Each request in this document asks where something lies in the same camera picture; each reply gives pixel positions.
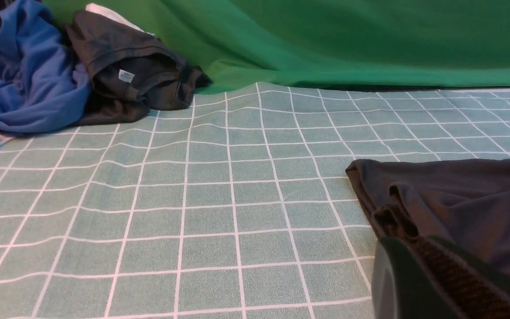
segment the green backdrop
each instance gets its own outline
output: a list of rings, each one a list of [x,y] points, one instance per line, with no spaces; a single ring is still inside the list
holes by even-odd
[[[59,26],[90,0],[44,0]],[[510,86],[510,0],[93,0],[200,65],[205,93]]]

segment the tag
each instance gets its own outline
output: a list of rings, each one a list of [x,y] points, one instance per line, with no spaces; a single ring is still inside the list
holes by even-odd
[[[133,74],[133,73],[130,73],[130,72],[127,72],[127,71],[121,70],[121,69],[119,70],[119,79],[121,81],[131,83],[131,81],[133,81],[134,77],[135,77],[135,74]]]

